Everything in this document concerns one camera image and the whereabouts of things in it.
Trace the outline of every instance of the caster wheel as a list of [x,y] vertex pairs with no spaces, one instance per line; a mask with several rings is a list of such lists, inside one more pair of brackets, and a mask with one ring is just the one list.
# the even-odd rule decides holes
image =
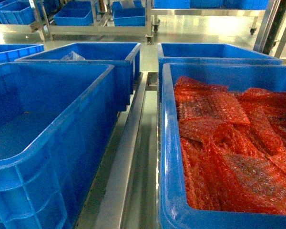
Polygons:
[[153,41],[152,41],[152,38],[151,38],[151,37],[148,37],[148,38],[147,38],[147,44],[152,44],[152,42],[153,42]]
[[255,29],[250,29],[251,35],[253,35],[255,33],[255,31],[256,31],[256,28]]
[[154,26],[153,26],[153,31],[154,31],[154,32],[158,32],[158,27],[159,27],[158,25],[154,25]]

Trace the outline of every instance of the metal shelf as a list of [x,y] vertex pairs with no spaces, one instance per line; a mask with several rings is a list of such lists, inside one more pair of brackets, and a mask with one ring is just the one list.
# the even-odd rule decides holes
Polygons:
[[[147,40],[152,41],[152,17],[150,14],[151,1],[146,1],[145,6],[145,26],[107,26],[107,22],[112,19],[110,11],[110,1],[108,1],[108,10],[102,16],[101,20],[91,26],[57,26],[55,22],[49,25],[51,35],[117,35],[117,36],[146,36]],[[94,1],[91,0],[92,14],[94,21],[97,21]]]
[[265,10],[152,9],[152,15],[262,17]]

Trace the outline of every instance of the floor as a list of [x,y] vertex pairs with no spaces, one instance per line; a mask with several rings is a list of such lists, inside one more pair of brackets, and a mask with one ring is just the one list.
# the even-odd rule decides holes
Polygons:
[[[145,43],[145,37],[136,36],[56,36],[56,41],[48,41],[44,45],[45,49],[49,50],[73,42],[141,42],[141,71],[157,72],[158,42],[229,43],[252,49],[258,33],[257,31],[252,36],[249,32],[253,18],[161,16],[159,19],[161,25],[158,34],[155,34],[152,45]],[[4,43],[41,43],[41,41],[38,34],[4,35],[0,33],[0,44]],[[131,194],[131,207],[127,211],[126,228],[128,229],[153,228],[153,221],[155,220],[152,204],[154,196],[148,191],[148,187],[153,187],[154,183],[148,179],[146,171],[154,169],[154,165],[150,165],[149,159],[154,157],[157,151],[156,111],[157,93],[147,92],[141,128],[142,138],[135,171],[135,184]],[[77,228],[79,229],[92,229],[96,221],[126,118],[127,112],[121,113],[97,179],[92,187],[92,193],[78,222]]]

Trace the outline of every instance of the crate rim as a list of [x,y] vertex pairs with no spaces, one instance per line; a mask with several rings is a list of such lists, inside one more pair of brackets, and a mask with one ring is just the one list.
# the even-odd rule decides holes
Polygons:
[[[0,67],[3,65],[24,65],[29,64],[26,62],[9,62],[9,63],[1,63]],[[44,63],[35,63],[35,64],[45,64],[52,65],[52,63],[44,62]],[[60,123],[64,122],[64,119],[72,115],[73,111],[78,109],[81,105],[80,101],[84,100],[90,93],[95,89],[97,85],[101,83],[101,81],[114,69],[114,65],[112,64],[90,64],[93,66],[106,66],[105,71],[100,74],[76,99],[72,101],[34,140],[30,142],[30,144],[18,154],[0,160],[0,170],[4,168],[9,168],[15,166],[31,156],[35,155],[36,149],[41,149],[44,144],[49,140],[49,135],[58,131],[58,126]]]
[[162,42],[162,43],[158,43],[158,58],[159,60],[164,60],[164,59],[169,59],[169,58],[174,58],[174,59],[177,59],[177,58],[182,58],[182,59],[238,59],[238,60],[241,60],[241,59],[246,59],[246,60],[256,60],[256,59],[259,59],[259,58],[229,58],[229,57],[182,57],[182,56],[178,56],[178,57],[171,57],[171,56],[164,56],[164,52],[163,52],[163,47],[162,47],[162,44],[174,44],[174,45],[178,45],[178,44],[181,44],[181,45],[186,45],[186,44],[202,44],[202,45],[222,45],[222,46],[230,46],[230,47],[233,47],[233,48],[238,48],[238,49],[243,49],[243,50],[246,50],[246,51],[250,51],[250,52],[253,52],[255,54],[260,54],[261,56],[264,56],[264,57],[270,57],[269,59],[270,60],[280,60],[279,58],[277,57],[273,57],[273,56],[269,56],[267,54],[264,54],[264,53],[260,53],[260,52],[256,52],[254,50],[248,50],[248,49],[245,49],[245,48],[241,48],[241,47],[238,47],[238,46],[235,46],[235,45],[232,45],[232,44],[227,44],[227,43],[171,43],[171,42]]
[[[17,0],[17,1],[11,2],[11,3],[7,4],[7,5],[4,5],[4,6],[0,7],[0,9],[2,9],[4,7],[7,7],[7,6],[11,5],[11,4],[18,3],[18,2],[19,3],[24,3],[25,1],[18,1]],[[26,10],[27,8],[31,8],[31,7],[28,6],[28,7],[24,8],[24,9],[22,9],[22,10],[0,10],[0,11],[3,11],[3,12],[22,12],[22,11]]]
[[[40,55],[40,54],[43,54],[45,52],[49,52],[49,51],[53,51],[53,50],[57,50],[57,49],[60,49],[60,48],[64,48],[64,47],[68,47],[68,46],[71,46],[71,45],[76,45],[76,44],[135,44],[134,48],[131,50],[131,52],[127,55],[127,57],[124,59],[124,60],[114,60],[114,61],[117,61],[117,62],[126,62],[127,64],[130,64],[136,54],[140,51],[140,48],[142,46],[141,43],[139,42],[74,42],[74,43],[70,43],[70,44],[66,44],[66,45],[63,45],[61,47],[58,47],[58,48],[55,48],[55,49],[51,49],[51,50],[46,50],[46,51],[42,51],[42,52],[39,52],[39,53],[35,53],[35,54],[32,54],[30,56],[26,56],[26,57],[21,57],[19,59],[16,59],[15,61],[16,62],[44,62],[44,61],[47,61],[47,59],[29,59],[31,57],[35,57],[37,55]],[[48,61],[50,62],[75,62],[75,61],[67,61],[67,60],[55,60],[55,59],[49,59]],[[109,60],[84,60],[84,61],[79,61],[81,63],[83,62],[86,62],[86,63],[89,63],[89,62],[93,62],[93,63],[96,63],[98,64],[98,62],[101,64],[101,62],[107,62]]]
[[23,47],[23,48],[20,48],[20,49],[13,49],[13,50],[9,50],[9,51],[4,51],[4,52],[0,52],[1,53],[6,53],[6,52],[13,52],[13,51],[19,51],[19,50],[24,50],[24,49],[27,49],[27,48],[35,48],[35,47],[44,47],[43,44],[0,44],[0,46],[2,45],[27,45],[27,47]]
[[[245,216],[245,217],[256,216],[259,218],[259,221],[270,219],[270,218],[271,219],[275,218],[277,220],[281,220],[282,218],[286,219],[286,215],[196,210],[196,209],[191,208],[187,204],[181,144],[180,144],[180,135],[179,135],[179,126],[178,126],[177,110],[176,110],[175,96],[174,96],[174,85],[173,85],[173,79],[172,79],[172,74],[171,74],[171,65],[176,65],[176,66],[188,66],[188,65],[228,66],[227,64],[199,64],[199,63],[165,63],[163,65],[163,87],[162,87],[161,93],[166,91],[167,96],[166,97],[163,96],[162,114],[160,114],[162,116],[162,130],[163,130],[162,136],[161,136],[162,143],[161,143],[161,154],[160,154],[160,171],[168,170],[167,168],[169,168],[169,166],[167,165],[167,163],[174,165],[174,168],[173,169],[170,168],[170,170],[175,171],[173,180],[175,180],[176,183],[178,183],[178,190],[176,190],[177,188],[175,187],[175,185],[167,184],[168,178],[166,178],[160,172],[159,217],[160,217],[160,223],[163,226],[163,228],[168,228],[168,229],[170,228],[175,228],[175,229],[191,228],[189,225],[181,223],[178,220],[176,220],[173,214],[175,214],[175,217],[178,219],[184,219],[184,218],[191,217],[193,220],[195,220],[195,218],[193,217],[197,216],[197,214],[201,212],[207,214],[207,217],[212,217],[216,215],[217,220],[216,222],[213,221],[213,223],[217,223],[217,226],[219,229],[223,229],[223,227],[222,226],[220,227],[219,224],[225,221],[224,220],[225,217],[229,217],[229,221],[231,221],[231,227],[233,226],[233,221],[231,219],[233,219],[234,221],[238,221],[239,218],[235,219],[235,217],[240,216],[240,215]],[[271,68],[277,68],[277,69],[286,68],[286,66],[282,66],[282,65],[249,65],[249,64],[238,64],[238,65],[233,65],[229,67],[233,67],[233,68],[248,68],[248,67],[269,68],[271,67]],[[174,193],[173,195],[177,197],[178,204],[172,203],[172,200],[168,198],[166,194],[167,192],[166,187],[169,188],[169,192],[173,192]]]

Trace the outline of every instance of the clear plastic bag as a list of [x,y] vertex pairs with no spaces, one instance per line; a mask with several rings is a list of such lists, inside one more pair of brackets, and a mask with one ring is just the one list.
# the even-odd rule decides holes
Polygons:
[[65,55],[64,57],[62,57],[61,60],[63,61],[84,61],[85,58],[77,54],[76,52],[72,51],[68,55]]
[[132,0],[122,0],[120,1],[123,9],[126,8],[135,8],[134,2]]

